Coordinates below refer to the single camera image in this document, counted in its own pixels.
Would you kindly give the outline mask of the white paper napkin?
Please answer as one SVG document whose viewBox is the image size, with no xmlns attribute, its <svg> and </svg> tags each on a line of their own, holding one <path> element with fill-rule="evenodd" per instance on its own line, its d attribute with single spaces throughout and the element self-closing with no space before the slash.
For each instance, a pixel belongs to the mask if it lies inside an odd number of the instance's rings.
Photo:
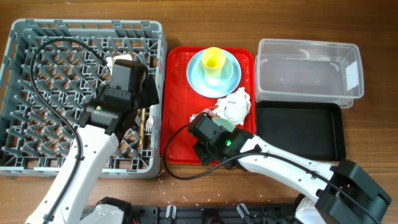
<svg viewBox="0 0 398 224">
<path fill-rule="evenodd" d="M 217 99 L 214 106 L 218 108 L 215 109 L 216 116 L 211 118 L 224 118 L 235 126 L 242 126 L 251 109 L 251 97 L 245 91 L 245 87 L 240 87 L 234 93 Z"/>
</svg>

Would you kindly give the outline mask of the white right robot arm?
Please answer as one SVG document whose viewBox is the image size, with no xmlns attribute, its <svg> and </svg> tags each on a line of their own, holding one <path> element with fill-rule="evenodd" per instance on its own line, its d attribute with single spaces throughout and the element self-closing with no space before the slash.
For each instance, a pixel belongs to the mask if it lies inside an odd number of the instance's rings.
<svg viewBox="0 0 398 224">
<path fill-rule="evenodd" d="M 279 149 L 244 129 L 228 131 L 206 113 L 196 115 L 188 132 L 197 138 L 202 164 L 218 162 L 275 179 L 300 192 L 295 217 L 302 223 L 380 223 L 390 196 L 357 163 L 317 162 Z"/>
</svg>

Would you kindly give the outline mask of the green bowl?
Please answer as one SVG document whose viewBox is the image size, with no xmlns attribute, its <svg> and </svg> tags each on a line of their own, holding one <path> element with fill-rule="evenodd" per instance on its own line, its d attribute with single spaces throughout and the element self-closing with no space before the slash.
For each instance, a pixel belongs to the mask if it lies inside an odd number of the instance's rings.
<svg viewBox="0 0 398 224">
<path fill-rule="evenodd" d="M 231 133 L 235 129 L 235 125 L 233 123 L 231 123 L 230 121 L 228 121 L 227 119 L 224 119 L 224 118 L 213 118 L 212 121 L 215 124 L 217 124 L 219 127 L 222 127 L 223 130 L 229 131 Z"/>
</svg>

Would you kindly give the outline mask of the yellow plastic cup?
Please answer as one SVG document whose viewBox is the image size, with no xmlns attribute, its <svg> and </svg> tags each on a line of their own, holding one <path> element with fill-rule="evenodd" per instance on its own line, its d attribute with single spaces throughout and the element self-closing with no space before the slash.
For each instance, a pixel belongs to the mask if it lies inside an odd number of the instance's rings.
<svg viewBox="0 0 398 224">
<path fill-rule="evenodd" d="M 217 47 L 205 49 L 201 56 L 205 74 L 212 78 L 220 76 L 225 61 L 226 55 L 223 49 Z"/>
</svg>

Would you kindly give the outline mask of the white plastic fork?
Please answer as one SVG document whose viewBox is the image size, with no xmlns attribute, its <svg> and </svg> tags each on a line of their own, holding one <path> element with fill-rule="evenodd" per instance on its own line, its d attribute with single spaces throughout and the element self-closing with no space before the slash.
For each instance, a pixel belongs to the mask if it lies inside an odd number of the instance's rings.
<svg viewBox="0 0 398 224">
<path fill-rule="evenodd" d="M 149 108 L 149 117 L 146 121 L 146 132 L 151 133 L 155 121 L 154 105 Z"/>
</svg>

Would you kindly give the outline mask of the light blue bowl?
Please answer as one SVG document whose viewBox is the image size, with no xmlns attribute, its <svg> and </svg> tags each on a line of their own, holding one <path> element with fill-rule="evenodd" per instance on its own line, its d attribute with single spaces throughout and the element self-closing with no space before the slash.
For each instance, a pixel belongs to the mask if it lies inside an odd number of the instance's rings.
<svg viewBox="0 0 398 224">
<path fill-rule="evenodd" d="M 207 86 L 222 86 L 228 83 L 233 76 L 233 65 L 229 58 L 226 58 L 221 73 L 217 77 L 210 77 L 205 73 L 205 66 L 200 60 L 198 63 L 198 76 Z"/>
</svg>

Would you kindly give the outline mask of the wooden chopstick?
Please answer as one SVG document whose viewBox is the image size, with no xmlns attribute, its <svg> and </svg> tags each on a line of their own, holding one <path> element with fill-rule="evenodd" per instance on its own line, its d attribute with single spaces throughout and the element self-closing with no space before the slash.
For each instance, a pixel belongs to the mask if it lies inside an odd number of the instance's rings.
<svg viewBox="0 0 398 224">
<path fill-rule="evenodd" d="M 140 142 L 139 142 L 141 146 L 143 146 L 144 143 L 145 125 L 146 125 L 146 108 L 143 108 L 141 113 L 141 130 L 140 130 Z"/>
</svg>

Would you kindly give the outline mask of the red snack wrapper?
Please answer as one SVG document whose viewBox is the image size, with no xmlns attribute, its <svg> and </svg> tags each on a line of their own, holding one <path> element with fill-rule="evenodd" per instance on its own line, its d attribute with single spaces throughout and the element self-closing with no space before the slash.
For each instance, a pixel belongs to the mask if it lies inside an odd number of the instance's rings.
<svg viewBox="0 0 398 224">
<path fill-rule="evenodd" d="M 203 110 L 204 113 L 207 113 L 210 116 L 216 116 L 216 112 L 215 109 L 217 109 L 217 106 L 211 106 L 211 107 L 207 107 Z"/>
</svg>

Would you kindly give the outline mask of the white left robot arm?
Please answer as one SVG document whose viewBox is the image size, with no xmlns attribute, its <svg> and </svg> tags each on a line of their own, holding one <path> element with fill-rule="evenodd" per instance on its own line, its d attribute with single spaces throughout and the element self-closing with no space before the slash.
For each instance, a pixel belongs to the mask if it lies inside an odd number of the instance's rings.
<svg viewBox="0 0 398 224">
<path fill-rule="evenodd" d="M 104 165 L 126 131 L 136 125 L 137 111 L 157 103 L 156 84 L 148 68 L 132 60 L 114 60 L 110 83 L 81 107 L 68 156 L 27 222 L 79 223 Z"/>
</svg>

